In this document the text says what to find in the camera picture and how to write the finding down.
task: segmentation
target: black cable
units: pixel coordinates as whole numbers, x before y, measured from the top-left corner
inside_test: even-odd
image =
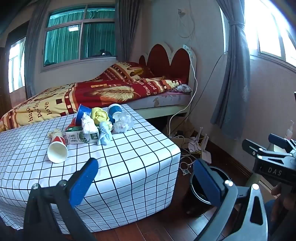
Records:
[[[226,52],[224,52],[223,54],[221,54],[221,56],[219,57],[219,59],[217,60],[217,62],[216,62],[216,64],[215,64],[215,66],[214,66],[214,68],[213,68],[213,70],[212,70],[212,72],[211,72],[211,74],[210,74],[210,77],[209,77],[209,79],[207,80],[207,83],[206,83],[206,85],[205,85],[205,87],[204,87],[204,89],[202,90],[202,93],[201,93],[201,95],[200,95],[200,97],[198,98],[198,100],[197,100],[197,102],[195,103],[195,105],[194,105],[194,107],[190,110],[190,112],[189,112],[189,114],[184,118],[184,120],[174,129],[174,130],[172,130],[171,131],[171,133],[173,133],[185,120],[186,120],[186,118],[191,114],[191,112],[194,110],[194,108],[196,107],[196,105],[197,105],[197,103],[199,102],[199,100],[200,100],[200,98],[202,97],[202,94],[203,94],[203,92],[205,91],[205,88],[206,88],[206,86],[207,86],[207,84],[208,84],[208,82],[209,82],[209,80],[210,80],[210,78],[211,78],[211,76],[212,76],[212,74],[213,74],[213,72],[214,72],[214,69],[216,68],[216,66],[217,66],[217,64],[218,64],[218,62],[219,62],[219,60],[221,59],[221,57],[225,54],[225,53],[227,53],[228,51],[226,51]]]

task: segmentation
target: black trash can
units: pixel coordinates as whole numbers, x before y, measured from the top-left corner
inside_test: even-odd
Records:
[[[230,177],[220,168],[209,167],[212,171],[216,171],[223,180],[230,180]],[[199,217],[206,211],[210,210],[213,205],[207,200],[194,173],[190,177],[190,186],[182,203],[185,213],[191,217]]]

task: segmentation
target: white tablecloth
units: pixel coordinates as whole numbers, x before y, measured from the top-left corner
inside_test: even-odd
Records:
[[[92,232],[135,222],[167,207],[172,199],[180,149],[128,105],[133,129],[113,135],[106,146],[67,145],[64,163],[49,161],[47,133],[65,131],[76,114],[0,133],[0,216],[8,226],[21,229],[31,187],[68,180],[90,158],[99,171],[76,211]],[[63,233],[68,230],[52,204]]]

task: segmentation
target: red headboard panel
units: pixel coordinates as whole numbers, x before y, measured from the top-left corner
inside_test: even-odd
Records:
[[[188,82],[190,72],[189,55],[184,49],[179,49],[170,64],[168,54],[164,47],[156,44],[150,51],[147,64],[144,56],[139,59],[139,64],[150,68],[155,77],[165,76],[170,79],[186,79]]]

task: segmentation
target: yellow cloth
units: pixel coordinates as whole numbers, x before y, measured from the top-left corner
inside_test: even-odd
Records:
[[[103,121],[109,121],[108,113],[99,107],[91,109],[91,118],[94,120],[96,126],[99,126]]]

